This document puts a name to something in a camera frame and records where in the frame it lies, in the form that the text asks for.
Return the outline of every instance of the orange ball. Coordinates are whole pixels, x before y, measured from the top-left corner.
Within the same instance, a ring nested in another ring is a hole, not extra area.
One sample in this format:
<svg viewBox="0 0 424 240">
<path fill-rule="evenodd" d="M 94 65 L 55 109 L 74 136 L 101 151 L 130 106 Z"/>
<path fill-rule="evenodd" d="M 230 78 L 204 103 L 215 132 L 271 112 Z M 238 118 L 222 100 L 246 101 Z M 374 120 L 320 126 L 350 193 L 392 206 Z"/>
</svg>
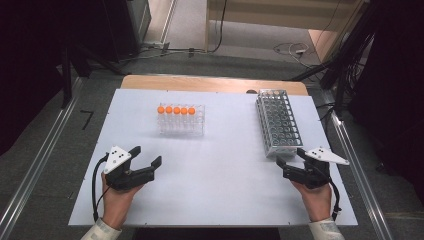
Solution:
<svg viewBox="0 0 424 240">
<path fill-rule="evenodd" d="M 164 108 L 164 107 L 162 107 L 162 106 L 159 106 L 159 107 L 158 107 L 158 113 L 162 114 L 162 113 L 164 113 L 164 112 L 165 112 L 165 108 Z"/>
<path fill-rule="evenodd" d="M 194 115 L 195 113 L 196 113 L 196 109 L 194 109 L 194 107 L 191 107 L 188 109 L 188 114 Z"/>
<path fill-rule="evenodd" d="M 166 113 L 172 113 L 172 107 L 171 106 L 166 107 Z"/>
<path fill-rule="evenodd" d="M 179 107 L 174 107 L 174 113 L 175 114 L 180 114 L 181 110 Z"/>
</svg>

